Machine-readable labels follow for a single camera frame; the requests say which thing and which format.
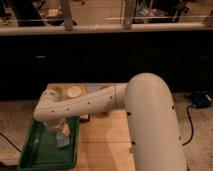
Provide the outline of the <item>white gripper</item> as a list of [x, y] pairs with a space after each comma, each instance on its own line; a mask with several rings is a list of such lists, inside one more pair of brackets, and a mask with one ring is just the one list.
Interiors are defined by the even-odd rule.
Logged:
[[59, 121], [44, 122], [44, 126], [50, 132], [59, 132], [65, 137], [68, 137], [70, 135], [70, 128], [65, 119]]

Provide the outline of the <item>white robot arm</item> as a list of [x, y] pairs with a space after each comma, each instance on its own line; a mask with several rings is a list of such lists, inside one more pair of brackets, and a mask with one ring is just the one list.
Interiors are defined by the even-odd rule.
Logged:
[[58, 130], [67, 118], [116, 109], [127, 114], [135, 171], [187, 171], [173, 97], [156, 74], [141, 73], [126, 83], [68, 100], [47, 89], [34, 119], [49, 130]]

